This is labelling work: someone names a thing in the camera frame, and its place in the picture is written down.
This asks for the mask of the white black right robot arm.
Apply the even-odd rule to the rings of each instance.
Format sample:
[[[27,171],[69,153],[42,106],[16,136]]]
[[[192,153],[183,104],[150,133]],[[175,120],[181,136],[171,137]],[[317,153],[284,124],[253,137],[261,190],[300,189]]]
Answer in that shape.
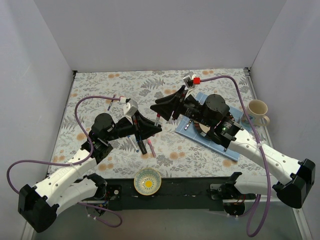
[[[302,161],[291,158],[257,142],[258,137],[254,137],[234,120],[222,96],[210,94],[200,103],[188,95],[182,86],[176,93],[157,99],[150,109],[167,121],[182,115],[208,127],[206,138],[265,169],[265,178],[233,173],[215,189],[216,195],[232,199],[245,194],[266,195],[277,197],[291,208],[300,209],[303,206],[315,182],[315,163],[308,158]]]

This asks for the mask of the white red marker pen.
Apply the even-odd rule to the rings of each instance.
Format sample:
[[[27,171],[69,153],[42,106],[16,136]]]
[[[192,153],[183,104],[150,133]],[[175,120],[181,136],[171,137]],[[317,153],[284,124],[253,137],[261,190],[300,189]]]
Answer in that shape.
[[[155,125],[156,127],[159,125],[159,121],[160,121],[160,118],[157,119],[157,117],[156,117],[155,122],[154,122],[154,125]]]

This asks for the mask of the pink marker pen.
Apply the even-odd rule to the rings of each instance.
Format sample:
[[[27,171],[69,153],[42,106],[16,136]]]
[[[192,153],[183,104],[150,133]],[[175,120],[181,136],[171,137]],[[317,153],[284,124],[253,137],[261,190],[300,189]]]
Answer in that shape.
[[[151,142],[151,140],[148,138],[147,139],[147,144],[149,145],[149,147],[150,147],[150,150],[151,150],[151,153],[152,153],[152,156],[154,157],[154,158],[156,158],[157,157],[157,155],[156,155],[156,153],[155,153],[155,150],[154,150],[154,147],[153,147],[153,145],[152,145],[152,142]]]

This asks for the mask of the white blue marker pen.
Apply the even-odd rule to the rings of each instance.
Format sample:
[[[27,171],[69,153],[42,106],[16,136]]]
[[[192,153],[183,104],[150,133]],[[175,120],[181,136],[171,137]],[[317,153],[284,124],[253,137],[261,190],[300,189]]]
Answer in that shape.
[[[139,152],[139,149],[137,148],[136,144],[134,143],[134,141],[132,140],[132,138],[130,136],[127,136],[127,139],[129,140],[130,144],[132,145],[132,147],[134,148],[135,152]]]

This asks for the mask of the purple black pen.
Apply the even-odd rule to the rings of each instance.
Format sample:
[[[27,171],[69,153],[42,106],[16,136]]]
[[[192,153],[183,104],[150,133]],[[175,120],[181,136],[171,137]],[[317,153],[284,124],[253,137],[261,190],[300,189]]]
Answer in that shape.
[[[109,111],[110,109],[111,109],[111,107],[112,107],[112,104],[113,104],[113,102],[114,102],[114,98],[116,98],[116,94],[114,94],[113,95],[113,99],[110,101],[110,103],[109,103],[109,105],[108,105],[108,108],[107,108],[107,111]]]

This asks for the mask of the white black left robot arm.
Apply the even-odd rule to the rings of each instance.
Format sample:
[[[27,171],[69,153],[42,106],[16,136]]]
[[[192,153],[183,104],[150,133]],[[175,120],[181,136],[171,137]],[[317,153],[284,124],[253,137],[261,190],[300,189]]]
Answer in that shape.
[[[57,216],[79,201],[103,199],[107,194],[107,181],[96,173],[85,173],[96,167],[113,147],[110,141],[134,135],[140,149],[143,141],[161,132],[162,127],[136,111],[131,118],[114,122],[108,113],[99,114],[89,132],[89,139],[76,152],[66,166],[34,186],[26,184],[19,191],[18,212],[41,233],[47,230]]]

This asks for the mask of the black blue highlighter pen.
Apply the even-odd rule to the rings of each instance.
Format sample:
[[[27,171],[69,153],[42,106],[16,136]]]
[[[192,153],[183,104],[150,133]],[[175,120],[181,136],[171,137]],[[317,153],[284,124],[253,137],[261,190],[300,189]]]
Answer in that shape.
[[[148,153],[147,150],[146,150],[145,144],[144,144],[144,142],[143,142],[142,140],[138,140],[138,141],[137,141],[137,144],[138,144],[139,149],[140,149],[140,151],[141,151],[141,153],[142,153],[143,155],[145,155],[145,154]]]

